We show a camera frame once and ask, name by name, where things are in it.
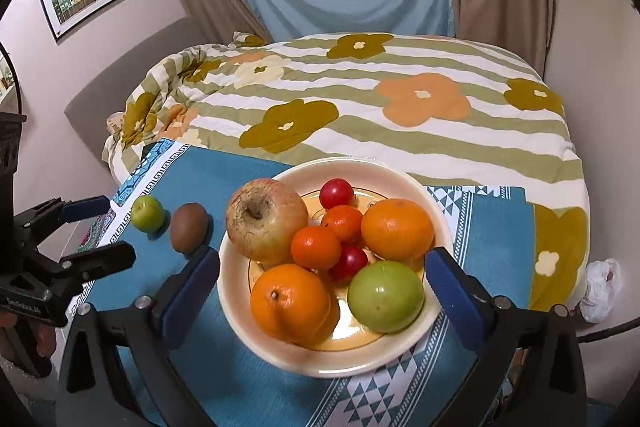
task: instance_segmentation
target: green apple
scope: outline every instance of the green apple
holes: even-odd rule
[[[164,225],[164,208],[153,196],[139,196],[131,205],[131,224],[140,232],[153,233]]]
[[[408,266],[378,261],[351,281],[347,304],[353,316],[378,333],[394,333],[410,325],[424,303],[422,281]]]

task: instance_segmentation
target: blue tablecloth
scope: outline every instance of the blue tablecloth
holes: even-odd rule
[[[162,140],[113,198],[101,221],[101,244],[122,239],[135,248],[132,269],[87,285],[70,306],[91,301],[99,310],[125,307],[153,294],[185,263],[168,234],[155,240],[127,226],[133,200],[157,197],[169,211],[188,201],[203,204],[214,218],[210,245],[220,246],[230,195],[258,177],[289,166]],[[492,295],[507,295],[525,307],[534,261],[533,209],[517,187],[425,187],[434,196],[454,238],[453,256]],[[127,374],[148,418],[161,419],[126,350]],[[318,380],[281,371],[246,349],[226,322],[212,291],[184,346],[172,353],[175,367],[196,399],[221,427],[409,426],[424,427],[444,407],[474,357],[463,349],[440,315],[430,332],[402,357],[350,378]]]

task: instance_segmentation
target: kiwi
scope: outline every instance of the kiwi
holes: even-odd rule
[[[199,247],[207,235],[209,216],[199,203],[185,203],[171,217],[171,246],[180,253],[190,253]]]

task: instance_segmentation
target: yellow plate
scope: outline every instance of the yellow plate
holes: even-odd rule
[[[370,160],[337,157],[301,164],[275,177],[298,194],[305,195],[308,205],[314,200],[313,194],[331,178],[344,178],[353,187],[367,187],[369,195],[374,193],[380,198],[404,198],[420,204],[433,222],[434,245],[452,251],[449,228],[438,204],[424,187],[403,172]],[[255,324],[249,306],[250,263],[235,251],[226,233],[220,246],[220,263],[218,295],[226,320],[236,335],[258,357],[285,371],[300,375],[339,378],[358,375],[385,365],[428,334],[440,313],[440,304],[426,278],[423,278],[425,304],[414,323],[406,329],[382,336],[363,331],[360,325],[351,319],[348,321],[348,307],[343,301],[340,308],[340,320],[343,322],[338,320],[338,333],[334,329],[330,340],[313,346],[314,349],[308,349],[272,339]],[[252,271],[250,279],[256,275],[258,274]],[[342,343],[342,339],[336,338],[340,336],[339,331],[348,340]]]

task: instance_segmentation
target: gray headboard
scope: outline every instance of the gray headboard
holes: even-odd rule
[[[69,102],[66,117],[94,156],[100,159],[109,137],[107,117],[125,110],[127,97],[146,72],[167,55],[205,42],[193,17],[180,19],[122,55]]]

